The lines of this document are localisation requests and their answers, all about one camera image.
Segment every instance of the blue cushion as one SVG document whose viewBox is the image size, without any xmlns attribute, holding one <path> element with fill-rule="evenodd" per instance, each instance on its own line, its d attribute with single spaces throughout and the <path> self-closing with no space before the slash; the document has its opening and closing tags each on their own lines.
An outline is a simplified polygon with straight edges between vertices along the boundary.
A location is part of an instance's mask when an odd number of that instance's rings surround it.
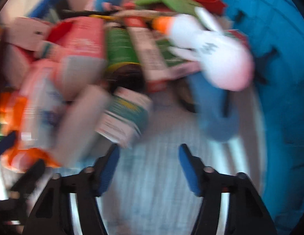
<svg viewBox="0 0 304 235">
<path fill-rule="evenodd" d="M 278 55 L 256 83 L 267 141 L 267 174 L 262 195 L 279 234 L 289 234 L 304 212 L 304 19 L 291 0 L 224 0 L 235 27 L 250 38 L 256 56 Z"/>
</svg>

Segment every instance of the product packaging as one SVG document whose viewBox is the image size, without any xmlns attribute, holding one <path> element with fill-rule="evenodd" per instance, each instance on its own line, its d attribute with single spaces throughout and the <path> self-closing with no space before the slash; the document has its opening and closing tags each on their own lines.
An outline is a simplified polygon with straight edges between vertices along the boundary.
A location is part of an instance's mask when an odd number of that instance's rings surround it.
<svg viewBox="0 0 304 235">
<path fill-rule="evenodd" d="M 108 66 L 104 79 L 110 92 L 114 92 L 119 86 L 143 92 L 144 74 L 129 33 L 115 22 L 106 24 L 105 33 Z"/>
<path fill-rule="evenodd" d="M 124 22 L 143 67 L 148 92 L 164 90 L 170 75 L 151 31 L 140 17 L 125 17 Z"/>
<path fill-rule="evenodd" d="M 8 29 L 7 42 L 25 50 L 35 51 L 45 40 L 53 24 L 36 18 L 16 17 Z"/>
<path fill-rule="evenodd" d="M 154 33 L 156 45 L 161 51 L 164 62 L 168 68 L 168 74 L 171 80 L 176 80 L 187 75 L 201 71 L 200 63 L 198 61 L 188 61 L 178 57 L 170 52 L 169 47 L 172 45 L 160 33 Z"/>
<path fill-rule="evenodd" d="M 7 45 L 3 73 L 10 86 L 20 89 L 32 67 L 33 60 L 26 50 L 11 44 Z"/>
<path fill-rule="evenodd" d="M 54 146 L 55 131 L 64 113 L 65 101 L 50 81 L 51 73 L 51 68 L 37 68 L 20 92 L 28 99 L 21 121 L 20 149 L 37 147 L 50 151 Z"/>
<path fill-rule="evenodd" d="M 63 48 L 53 54 L 59 58 L 55 84 L 65 100 L 71 101 L 88 84 L 95 82 L 106 67 L 104 21 L 92 17 L 76 17 L 71 31 L 63 40 Z"/>
<path fill-rule="evenodd" d="M 113 143 L 129 147 L 147 126 L 151 109 L 149 97 L 120 87 L 95 130 Z"/>
</svg>

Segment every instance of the green can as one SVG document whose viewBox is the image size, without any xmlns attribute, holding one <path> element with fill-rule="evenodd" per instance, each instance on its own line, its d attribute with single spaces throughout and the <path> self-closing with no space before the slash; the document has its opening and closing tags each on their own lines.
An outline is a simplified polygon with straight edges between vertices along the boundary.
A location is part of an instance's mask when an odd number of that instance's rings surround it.
<svg viewBox="0 0 304 235">
<path fill-rule="evenodd" d="M 105 79 L 111 92 L 119 86 L 143 92 L 145 80 L 143 70 L 132 45 L 129 33 L 119 23 L 106 26 L 106 50 L 108 66 Z"/>
</svg>

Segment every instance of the blue gripper pad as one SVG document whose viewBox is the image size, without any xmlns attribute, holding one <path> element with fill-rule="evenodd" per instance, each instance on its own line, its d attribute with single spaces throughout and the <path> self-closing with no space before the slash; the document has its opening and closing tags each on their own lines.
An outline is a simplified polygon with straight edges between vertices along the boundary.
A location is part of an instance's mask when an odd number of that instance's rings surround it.
<svg viewBox="0 0 304 235">
<path fill-rule="evenodd" d="M 13 131 L 0 141 L 0 155 L 14 145 L 16 137 L 16 132 Z"/>
<path fill-rule="evenodd" d="M 194 192 L 196 196 L 201 197 L 201 177 L 205 167 L 203 162 L 199 157 L 191 154 L 186 144 L 181 144 L 179 147 L 179 161 L 189 184 L 190 190 Z"/>
<path fill-rule="evenodd" d="M 120 153 L 119 146 L 114 144 L 110 147 L 106 156 L 99 158 L 100 163 L 95 164 L 95 166 L 99 167 L 99 171 L 100 171 L 98 176 L 98 178 L 100 179 L 100 184 L 97 189 L 97 195 L 99 196 L 101 196 L 104 192 L 106 192 L 111 184 L 119 160 L 119 153 Z"/>
</svg>

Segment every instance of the orange object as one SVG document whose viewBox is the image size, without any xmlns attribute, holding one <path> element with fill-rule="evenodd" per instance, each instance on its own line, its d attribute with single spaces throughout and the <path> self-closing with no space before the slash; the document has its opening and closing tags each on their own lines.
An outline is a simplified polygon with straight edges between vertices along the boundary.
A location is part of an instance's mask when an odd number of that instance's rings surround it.
<svg viewBox="0 0 304 235">
<path fill-rule="evenodd" d="M 8 109 L 11 97 L 12 94 L 9 92 L 4 92 L 0 95 L 0 116 L 3 116 L 3 120 L 5 121 L 1 131 L 3 135 L 8 135 L 11 131 L 20 131 L 23 111 L 27 104 L 26 97 L 18 96 L 15 99 L 14 105 Z M 1 163 L 7 169 L 25 172 L 39 159 L 43 159 L 46 166 L 53 168 L 60 167 L 57 162 L 51 159 L 48 153 L 38 148 L 19 149 L 18 146 L 19 141 L 17 140 L 16 144 L 2 155 Z"/>
<path fill-rule="evenodd" d="M 153 29 L 160 31 L 162 34 L 169 35 L 168 31 L 171 29 L 173 21 L 173 17 L 161 16 L 152 21 L 152 27 Z"/>
<path fill-rule="evenodd" d="M 11 97 L 11 92 L 0 93 L 0 124 L 6 124 L 5 114 L 10 97 Z"/>
</svg>

